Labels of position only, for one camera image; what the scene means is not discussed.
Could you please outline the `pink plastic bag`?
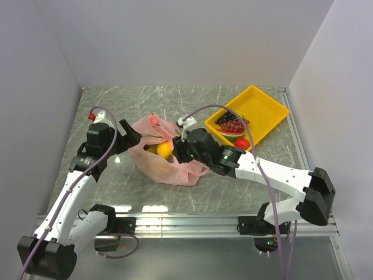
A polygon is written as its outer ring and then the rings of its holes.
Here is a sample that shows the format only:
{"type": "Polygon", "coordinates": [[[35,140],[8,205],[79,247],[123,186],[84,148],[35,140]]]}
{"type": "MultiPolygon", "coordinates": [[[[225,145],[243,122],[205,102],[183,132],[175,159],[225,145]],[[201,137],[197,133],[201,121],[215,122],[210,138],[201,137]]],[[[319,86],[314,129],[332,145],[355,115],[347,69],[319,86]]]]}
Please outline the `pink plastic bag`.
{"type": "Polygon", "coordinates": [[[170,185],[195,186],[199,178],[209,172],[208,167],[195,160],[178,163],[174,155],[166,160],[158,154],[146,151],[148,148],[156,148],[163,142],[169,142],[173,148],[173,138],[181,135],[176,124],[152,113],[135,122],[132,128],[142,135],[142,139],[138,145],[130,148],[128,153],[137,167],[153,181],[170,185]]]}

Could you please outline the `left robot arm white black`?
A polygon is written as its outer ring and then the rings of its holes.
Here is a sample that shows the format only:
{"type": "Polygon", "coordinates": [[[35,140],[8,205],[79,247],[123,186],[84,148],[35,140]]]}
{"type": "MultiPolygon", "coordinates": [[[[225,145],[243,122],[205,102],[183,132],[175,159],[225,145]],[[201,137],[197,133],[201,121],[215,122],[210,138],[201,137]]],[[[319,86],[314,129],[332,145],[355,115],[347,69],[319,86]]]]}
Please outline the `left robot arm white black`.
{"type": "Polygon", "coordinates": [[[74,221],[85,196],[106,169],[108,159],[136,146],[141,137],[124,119],[94,119],[49,214],[31,236],[22,236],[17,244],[22,275],[68,279],[78,253],[96,235],[118,235],[118,221],[111,206],[96,204],[77,225],[74,221]]]}

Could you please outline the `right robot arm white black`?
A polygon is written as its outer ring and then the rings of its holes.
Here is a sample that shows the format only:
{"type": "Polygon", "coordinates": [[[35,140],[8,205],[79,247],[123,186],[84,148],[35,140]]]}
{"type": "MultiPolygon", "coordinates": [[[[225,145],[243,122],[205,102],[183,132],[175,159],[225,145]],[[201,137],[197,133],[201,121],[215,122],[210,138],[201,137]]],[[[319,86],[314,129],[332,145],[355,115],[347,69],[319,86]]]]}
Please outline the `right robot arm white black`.
{"type": "Polygon", "coordinates": [[[203,128],[173,138],[173,155],[180,163],[197,161],[218,175],[270,184],[290,196],[280,202],[264,203],[253,224],[244,225],[245,234],[269,235],[276,226],[298,219],[317,226],[329,222],[336,191],[324,169],[294,169],[234,146],[219,145],[203,128]]]}

